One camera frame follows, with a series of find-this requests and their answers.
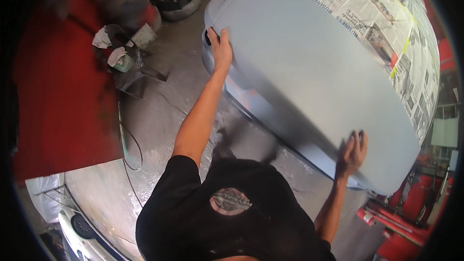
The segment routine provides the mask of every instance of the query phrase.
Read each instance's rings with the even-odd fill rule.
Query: black t-shirt
[[[335,260],[284,177],[271,165],[221,159],[201,183],[195,162],[172,157],[136,225],[147,261]]]

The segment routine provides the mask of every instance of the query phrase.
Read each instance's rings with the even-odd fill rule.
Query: concrete floor
[[[142,204],[149,198],[163,173],[174,146],[174,138],[186,114],[209,78],[201,61],[200,35],[204,29],[203,14],[209,0],[190,18],[177,23],[164,23],[158,38],[149,49],[154,53],[151,67],[170,73],[167,82],[148,82],[143,100],[122,95],[123,124],[136,137],[143,154],[140,171],[129,177]],[[200,165],[205,179],[211,162],[213,144],[220,127],[228,127],[241,114],[222,98],[217,109],[211,141]],[[126,135],[133,168],[140,166],[138,148]],[[239,158],[260,160],[272,136],[248,123],[243,141],[232,148]],[[331,189],[332,180],[305,165],[289,151],[282,149],[273,165],[283,174],[294,194],[311,219],[315,219]],[[101,233],[126,257],[142,260],[135,241],[135,224],[142,207],[131,189],[122,160],[94,165],[66,173],[68,188],[81,209]],[[367,200],[363,191],[347,190],[340,226],[332,243],[332,252],[340,261],[371,260],[382,242],[380,225],[369,228],[355,212]]]

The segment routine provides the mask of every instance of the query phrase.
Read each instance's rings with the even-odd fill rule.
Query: red wall
[[[95,0],[66,0],[67,10],[95,32]],[[93,35],[36,8],[17,49],[20,125],[17,180],[46,176],[123,157],[118,91],[92,52]]]

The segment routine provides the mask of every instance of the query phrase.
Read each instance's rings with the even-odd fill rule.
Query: car
[[[58,219],[63,236],[80,261],[124,260],[95,233],[80,213],[62,206]]]
[[[340,147],[353,130],[364,130],[368,154],[347,187],[389,195],[408,175],[430,128],[438,98],[439,64],[432,61],[438,59],[438,44],[422,0],[391,0],[415,13],[405,19],[410,22],[405,36],[422,37],[421,43],[411,44],[404,38],[403,53],[396,53],[386,39],[400,25],[384,10],[390,3],[365,1],[379,21],[358,31],[349,22],[357,15],[346,17],[352,5],[335,16],[340,9],[331,10],[321,0],[211,0],[205,10],[202,60],[211,74],[206,30],[226,28],[233,60],[223,92],[230,101],[332,179]],[[413,20],[420,22],[418,30]],[[426,42],[430,65],[407,58],[407,48],[414,55],[415,44],[421,53],[419,45]],[[413,69],[415,80],[427,87],[411,84]],[[419,100],[421,92],[414,87],[425,87],[423,94],[428,94]]]

